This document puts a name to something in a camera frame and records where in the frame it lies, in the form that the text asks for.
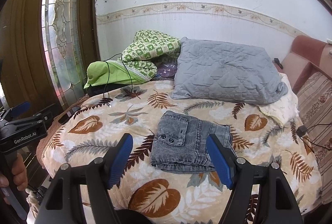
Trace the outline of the person left hand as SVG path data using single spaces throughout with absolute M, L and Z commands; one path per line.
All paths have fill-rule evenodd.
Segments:
M 17 153 L 17 159 L 12 165 L 12 174 L 13 174 L 13 182 L 15 183 L 18 191 L 25 191 L 28 186 L 28 177 L 27 170 L 24 165 L 24 160 L 20 153 Z M 7 178 L 1 174 L 1 188 L 6 188 L 9 185 L 9 181 Z M 10 202 L 6 197 L 3 198 L 5 203 L 10 205 Z

